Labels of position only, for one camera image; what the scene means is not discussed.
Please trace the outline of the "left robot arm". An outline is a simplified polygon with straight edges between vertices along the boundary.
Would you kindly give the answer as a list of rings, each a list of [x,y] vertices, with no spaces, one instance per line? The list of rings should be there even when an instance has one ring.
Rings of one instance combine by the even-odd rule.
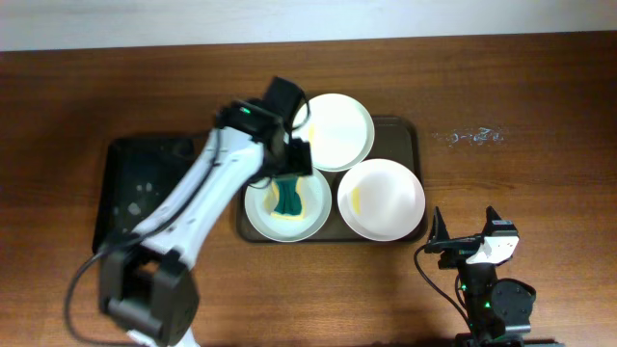
[[[292,137],[298,99],[235,101],[222,109],[201,154],[138,225],[107,238],[99,309],[131,346],[193,346],[199,294],[191,270],[207,234],[243,186],[312,172],[309,144]]]

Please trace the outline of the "green and yellow sponge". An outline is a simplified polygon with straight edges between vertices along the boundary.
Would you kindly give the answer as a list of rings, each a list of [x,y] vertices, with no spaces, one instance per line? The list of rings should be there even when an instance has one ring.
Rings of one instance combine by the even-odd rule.
[[[269,185],[263,206],[275,219],[300,221],[305,218],[301,177],[277,178]]]

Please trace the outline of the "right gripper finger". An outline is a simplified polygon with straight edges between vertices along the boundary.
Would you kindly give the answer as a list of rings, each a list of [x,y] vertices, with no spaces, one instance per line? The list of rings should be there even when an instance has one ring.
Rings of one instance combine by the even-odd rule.
[[[484,236],[516,236],[517,229],[510,220],[502,219],[489,205],[486,208],[486,224],[483,227]]]
[[[434,209],[433,222],[432,222],[430,234],[428,237],[428,244],[437,245],[443,242],[448,242],[449,240],[450,240],[450,237],[447,232],[445,222],[443,220],[443,215],[440,209],[436,206]]]

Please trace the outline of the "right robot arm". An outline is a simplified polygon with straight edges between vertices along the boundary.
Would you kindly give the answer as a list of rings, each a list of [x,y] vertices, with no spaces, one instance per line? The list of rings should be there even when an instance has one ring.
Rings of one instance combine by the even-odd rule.
[[[420,275],[446,298],[463,317],[467,334],[456,334],[455,346],[557,346],[550,339],[526,340],[531,331],[530,316],[536,290],[514,279],[500,279],[496,268],[509,261],[520,241],[514,223],[486,208],[486,223],[481,232],[452,238],[439,209],[434,210],[427,242],[417,252],[438,254],[441,270],[454,269],[455,298],[440,290],[425,273]]]

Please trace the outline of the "white plate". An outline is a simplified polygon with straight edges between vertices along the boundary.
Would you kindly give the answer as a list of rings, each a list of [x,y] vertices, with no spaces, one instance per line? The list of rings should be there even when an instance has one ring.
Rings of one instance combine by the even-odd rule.
[[[392,160],[370,159],[340,180],[337,206],[345,224],[359,236],[389,242],[420,226],[426,198],[410,169]]]
[[[375,125],[366,108],[351,96],[325,93],[311,98],[296,113],[293,138],[309,142],[312,165],[342,172],[364,160],[375,140]]]

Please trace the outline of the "white plate top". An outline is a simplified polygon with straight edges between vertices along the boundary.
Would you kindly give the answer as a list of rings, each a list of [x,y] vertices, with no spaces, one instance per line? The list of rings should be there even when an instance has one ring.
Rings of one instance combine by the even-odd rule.
[[[293,138],[309,142],[312,165],[342,172],[364,160],[375,140],[375,125],[366,108],[351,96],[325,93],[311,98],[296,113]]]

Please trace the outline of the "pale blue plate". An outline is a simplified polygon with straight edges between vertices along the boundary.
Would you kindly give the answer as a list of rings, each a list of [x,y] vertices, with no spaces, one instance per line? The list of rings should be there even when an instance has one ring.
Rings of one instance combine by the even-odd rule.
[[[325,176],[314,169],[312,175],[297,180],[296,193],[302,211],[298,215],[280,214],[279,187],[272,181],[266,188],[248,187],[245,214],[251,226],[266,239],[292,243],[308,239],[325,225],[332,207],[332,193]]]

